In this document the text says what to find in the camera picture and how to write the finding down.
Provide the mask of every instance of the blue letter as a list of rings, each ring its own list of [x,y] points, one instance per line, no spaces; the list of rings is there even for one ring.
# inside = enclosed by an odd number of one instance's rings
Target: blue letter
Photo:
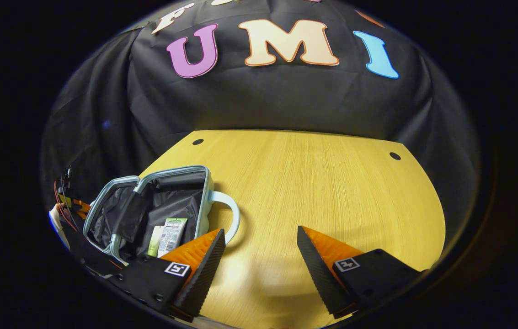
[[[364,32],[354,31],[353,33],[361,38],[367,47],[370,57],[370,62],[367,64],[369,71],[388,78],[399,78],[399,73],[393,69],[391,62],[389,62],[389,57],[383,47],[383,40]]]

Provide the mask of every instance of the black cloth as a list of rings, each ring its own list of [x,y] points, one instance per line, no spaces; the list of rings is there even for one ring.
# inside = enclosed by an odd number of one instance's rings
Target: black cloth
[[[196,3],[156,35],[160,11],[143,28],[114,36],[62,89],[42,141],[46,210],[53,181],[73,166],[75,189],[88,202],[110,179],[138,175],[188,133],[200,129],[286,129],[341,133],[403,143],[440,198],[446,244],[476,199],[480,150],[465,106],[433,61],[411,40],[379,27],[344,2],[238,1]],[[268,19],[289,32],[299,19],[327,25],[336,66],[292,62],[250,67],[248,33],[238,24]],[[179,77],[166,47],[188,37],[190,63],[202,59],[193,33],[217,23],[218,61],[205,75]],[[398,79],[370,72],[367,48],[353,31],[382,39]]]

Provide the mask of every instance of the table surface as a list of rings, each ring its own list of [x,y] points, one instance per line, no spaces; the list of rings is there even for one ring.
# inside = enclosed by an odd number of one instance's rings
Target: table surface
[[[194,131],[140,177],[197,164],[240,208],[240,227],[200,312],[213,320],[245,329],[341,320],[328,314],[311,280],[297,225],[363,252],[383,248],[418,271],[441,254],[440,200],[403,144],[326,133]],[[232,212],[216,202],[208,218],[209,230],[227,230]]]

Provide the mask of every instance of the pink letter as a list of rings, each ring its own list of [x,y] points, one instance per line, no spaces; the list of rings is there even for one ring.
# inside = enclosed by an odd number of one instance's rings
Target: pink letter
[[[185,47],[187,37],[177,39],[167,46],[166,49],[171,55],[173,69],[175,69],[177,75],[182,78],[198,77],[210,71],[216,65],[219,53],[214,39],[214,30],[218,27],[218,24],[211,24],[194,32],[194,36],[200,38],[202,42],[203,57],[198,64],[190,64],[187,60]]]

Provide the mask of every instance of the suitcase handle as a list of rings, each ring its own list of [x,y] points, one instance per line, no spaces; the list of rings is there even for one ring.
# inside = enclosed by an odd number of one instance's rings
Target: suitcase handle
[[[234,202],[230,196],[222,192],[211,191],[208,200],[210,204],[213,202],[220,202],[226,204],[232,209],[232,224],[230,225],[230,228],[224,237],[224,241],[226,244],[228,244],[228,242],[232,240],[236,234],[236,231],[238,230],[238,224],[240,223],[240,210],[238,210],[236,202]]]

